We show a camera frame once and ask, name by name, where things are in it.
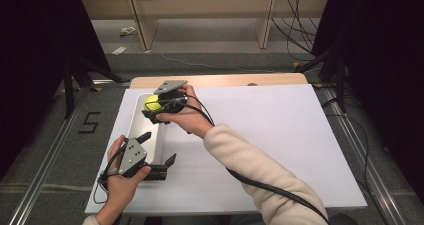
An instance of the yellow ball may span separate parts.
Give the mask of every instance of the yellow ball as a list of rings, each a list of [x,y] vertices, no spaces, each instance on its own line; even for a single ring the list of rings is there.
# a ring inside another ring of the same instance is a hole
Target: yellow ball
[[[149,111],[155,111],[160,109],[162,106],[158,103],[158,99],[159,99],[159,96],[156,94],[149,96],[146,99],[146,102],[144,102],[144,108],[146,108]]]

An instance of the white table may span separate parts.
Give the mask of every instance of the white table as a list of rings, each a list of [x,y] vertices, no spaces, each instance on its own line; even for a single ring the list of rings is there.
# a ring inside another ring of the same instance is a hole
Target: white table
[[[128,133],[138,96],[155,89],[125,92],[108,148],[119,135]],[[195,89],[216,124],[230,125],[294,172],[315,189],[326,208],[367,206],[310,85]],[[251,197],[209,155],[202,140],[169,124],[162,159],[174,153],[177,159],[168,169],[166,181],[142,182],[124,213],[166,216],[256,212]],[[99,171],[105,166],[106,153]],[[95,186],[87,214],[102,207],[93,202]],[[102,201],[106,195],[98,189],[96,198]]]

